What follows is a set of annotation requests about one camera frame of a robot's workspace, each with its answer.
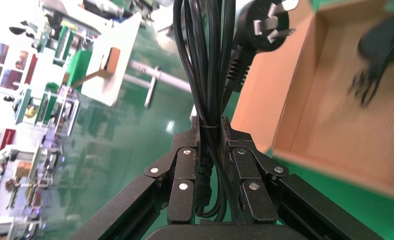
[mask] black power cord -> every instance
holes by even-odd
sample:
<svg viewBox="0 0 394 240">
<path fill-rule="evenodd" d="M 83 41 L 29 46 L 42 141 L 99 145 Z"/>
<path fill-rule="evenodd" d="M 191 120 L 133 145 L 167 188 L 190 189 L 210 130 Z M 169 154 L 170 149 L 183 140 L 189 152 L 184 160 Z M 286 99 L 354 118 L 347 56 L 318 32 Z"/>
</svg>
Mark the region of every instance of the black power cord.
<svg viewBox="0 0 394 240">
<path fill-rule="evenodd" d="M 200 5 L 203 2 L 207 9 L 208 36 Z M 232 92 L 241 91 L 256 53 L 276 50 L 294 31 L 289 29 L 286 11 L 281 0 L 252 0 L 241 10 L 234 36 L 236 0 L 175 0 L 173 4 L 176 45 L 202 130 L 202 161 L 195 183 L 200 186 L 196 193 L 196 215 L 199 217 L 216 216 L 215 221 L 223 221 L 228 202 L 232 220 L 237 219 L 237 193 L 232 191 L 218 151 L 221 115 Z M 181 22 L 182 13 L 185 26 Z M 204 211 L 212 193 L 210 177 L 213 166 L 218 180 L 217 199 L 212 209 Z"/>
<path fill-rule="evenodd" d="M 384 25 L 380 25 L 380 28 L 376 29 L 375 32 L 373 32 L 373 35 L 364 36 L 361 42 L 359 42 L 358 48 L 359 51 L 362 51 L 362 54 L 364 53 L 363 50 L 366 50 L 363 48 L 363 46 L 365 46 L 364 44 L 370 46 L 371 48 L 374 47 L 374 51 L 379 51 L 379 49 L 382 48 L 387 49 L 384 53 L 374 56 L 367 68 L 355 75 L 353 78 L 348 93 L 354 91 L 354 97 L 360 97 L 360 105 L 362 107 L 368 106 L 369 103 L 372 101 L 375 94 L 377 93 L 381 79 L 383 78 L 387 67 L 394 62 L 394 29 L 392 29 L 393 25 L 388 26 L 389 24 L 394 24 L 394 18 L 390 19 L 388 22 L 385 22 Z M 393 34 L 386 36 L 387 38 L 390 38 L 389 45 L 384 45 L 384 42 L 381 42 L 379 40 L 380 38 L 378 38 L 377 34 L 385 34 L 383 32 L 384 30 L 391 31 L 391 33 Z"/>
<path fill-rule="evenodd" d="M 206 38 L 200 0 L 175 0 L 173 5 L 173 29 L 179 56 L 188 76 L 197 115 L 202 129 L 203 161 L 200 163 L 200 182 L 210 186 L 211 168 L 216 167 L 218 193 L 214 207 L 204 211 L 209 200 L 197 205 L 196 214 L 203 218 L 216 216 L 215 221 L 223 221 L 227 211 L 227 199 L 232 219 L 236 218 L 237 201 L 234 200 L 230 180 L 223 169 L 218 152 L 220 143 L 220 122 L 222 96 L 232 51 L 235 26 L 235 0 L 204 0 L 207 9 L 209 34 Z M 185 44 L 181 14 L 185 19 L 188 52 Z M 223 32 L 221 33 L 223 13 Z"/>
</svg>

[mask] black metal arm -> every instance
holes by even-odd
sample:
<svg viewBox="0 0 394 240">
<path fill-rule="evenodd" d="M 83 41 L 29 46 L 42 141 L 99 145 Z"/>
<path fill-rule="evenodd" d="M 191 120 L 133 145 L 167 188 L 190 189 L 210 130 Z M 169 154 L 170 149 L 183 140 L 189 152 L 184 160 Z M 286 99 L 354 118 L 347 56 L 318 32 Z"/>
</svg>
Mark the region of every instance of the black metal arm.
<svg viewBox="0 0 394 240">
<path fill-rule="evenodd" d="M 195 223 L 201 162 L 200 125 L 176 134 L 171 151 L 100 209 L 73 240 L 139 240 L 168 206 L 168 226 L 148 240 L 380 240 L 379 235 L 283 164 L 259 152 L 248 133 L 221 121 L 219 146 L 238 209 L 232 222 Z M 283 225 L 276 225 L 279 220 Z"/>
</svg>

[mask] factory floor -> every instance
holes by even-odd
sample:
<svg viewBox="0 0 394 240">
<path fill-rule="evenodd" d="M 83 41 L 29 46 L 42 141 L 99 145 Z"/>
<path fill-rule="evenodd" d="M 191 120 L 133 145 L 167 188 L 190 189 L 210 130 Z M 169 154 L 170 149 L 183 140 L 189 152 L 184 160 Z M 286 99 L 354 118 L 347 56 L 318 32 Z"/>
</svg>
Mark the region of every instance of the factory floor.
<svg viewBox="0 0 394 240">
<path fill-rule="evenodd" d="M 129 4 L 129 0 L 114 2 Z M 151 27 L 140 29 L 131 58 L 186 79 L 174 41 L 155 34 Z M 43 197 L 42 239 L 67 239 L 147 165 L 167 153 L 175 133 L 190 128 L 190 94 L 158 83 L 149 108 L 144 107 L 146 95 L 144 88 L 124 83 L 113 107 L 82 97 L 73 134 L 64 146 L 65 158 L 54 175 L 56 186 Z M 232 117 L 237 100 L 234 95 L 227 116 Z M 394 200 L 298 166 L 289 168 L 383 238 L 394 240 Z M 166 224 L 165 210 L 149 232 Z"/>
</svg>

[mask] green epoxy floor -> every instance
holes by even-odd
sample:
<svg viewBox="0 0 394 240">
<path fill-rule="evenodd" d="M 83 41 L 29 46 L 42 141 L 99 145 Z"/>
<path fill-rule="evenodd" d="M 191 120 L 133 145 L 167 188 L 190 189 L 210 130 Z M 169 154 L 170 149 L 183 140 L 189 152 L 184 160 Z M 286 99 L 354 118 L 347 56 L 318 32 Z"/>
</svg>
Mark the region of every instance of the green epoxy floor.
<svg viewBox="0 0 394 240">
<path fill-rule="evenodd" d="M 114 2 L 129 4 L 129 0 Z M 186 79 L 175 43 L 149 26 L 139 30 L 131 58 Z M 149 109 L 144 108 L 146 95 L 144 88 L 125 83 L 114 107 L 83 97 L 78 122 L 65 145 L 66 157 L 55 175 L 60 187 L 44 196 L 43 239 L 68 238 L 147 165 L 167 153 L 175 133 L 190 128 L 191 95 L 161 82 Z M 237 100 L 236 94 L 227 116 L 232 117 Z M 393 200 L 297 166 L 289 168 L 382 237 L 394 240 Z M 149 232 L 166 224 L 164 210 Z"/>
</svg>

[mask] green panel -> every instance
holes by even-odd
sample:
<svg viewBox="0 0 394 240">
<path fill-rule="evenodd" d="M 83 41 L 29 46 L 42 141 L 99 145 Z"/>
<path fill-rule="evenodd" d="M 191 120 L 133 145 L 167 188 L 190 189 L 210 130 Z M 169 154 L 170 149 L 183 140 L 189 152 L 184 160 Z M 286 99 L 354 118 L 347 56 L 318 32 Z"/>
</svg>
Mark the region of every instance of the green panel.
<svg viewBox="0 0 394 240">
<path fill-rule="evenodd" d="M 16 125 L 23 122 L 30 99 L 31 99 L 31 90 L 28 88 L 24 91 L 24 95 L 22 99 L 19 101 L 20 107 L 17 109 L 16 117 L 15 117 Z"/>
<path fill-rule="evenodd" d="M 72 56 L 66 71 L 69 74 L 69 78 L 67 80 L 68 86 L 71 86 L 76 81 L 83 79 L 87 75 L 87 69 L 90 64 L 92 54 L 93 53 L 91 51 L 80 50 Z M 81 92 L 82 85 L 75 89 Z"/>
<path fill-rule="evenodd" d="M 39 105 L 34 124 L 37 124 L 38 122 L 42 122 L 43 124 L 49 123 L 49 120 L 53 114 L 54 106 L 56 105 L 57 97 L 50 95 L 50 98 L 48 98 L 47 93 L 50 92 L 57 94 L 59 87 L 60 86 L 54 82 L 49 82 L 45 85 L 44 94 L 42 94 L 42 101 Z"/>
</svg>

